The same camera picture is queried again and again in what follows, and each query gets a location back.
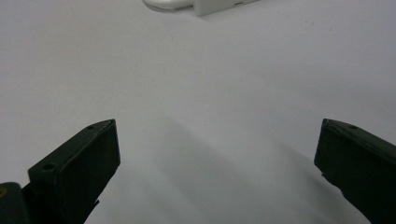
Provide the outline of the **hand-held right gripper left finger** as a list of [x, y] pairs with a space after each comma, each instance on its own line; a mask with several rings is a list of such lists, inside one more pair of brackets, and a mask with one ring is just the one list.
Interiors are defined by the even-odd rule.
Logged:
[[84, 224], [120, 166], [116, 121], [94, 123], [28, 170], [23, 189], [34, 224]]

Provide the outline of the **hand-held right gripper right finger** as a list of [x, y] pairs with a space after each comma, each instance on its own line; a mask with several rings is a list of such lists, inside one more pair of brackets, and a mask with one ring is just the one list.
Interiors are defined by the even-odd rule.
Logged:
[[314, 164], [372, 224], [396, 224], [396, 146], [357, 126], [325, 119]]

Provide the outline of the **white round object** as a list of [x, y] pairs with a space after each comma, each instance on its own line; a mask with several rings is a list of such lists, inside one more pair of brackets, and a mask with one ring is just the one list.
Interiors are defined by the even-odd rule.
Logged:
[[193, 6], [193, 0], [143, 0], [143, 2], [149, 7], [160, 10], [177, 10]]

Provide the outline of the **white rectangular box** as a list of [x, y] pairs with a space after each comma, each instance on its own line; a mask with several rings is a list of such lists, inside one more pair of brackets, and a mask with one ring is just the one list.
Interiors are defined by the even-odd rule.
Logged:
[[202, 17], [256, 1], [258, 0], [193, 0], [192, 5], [195, 14]]

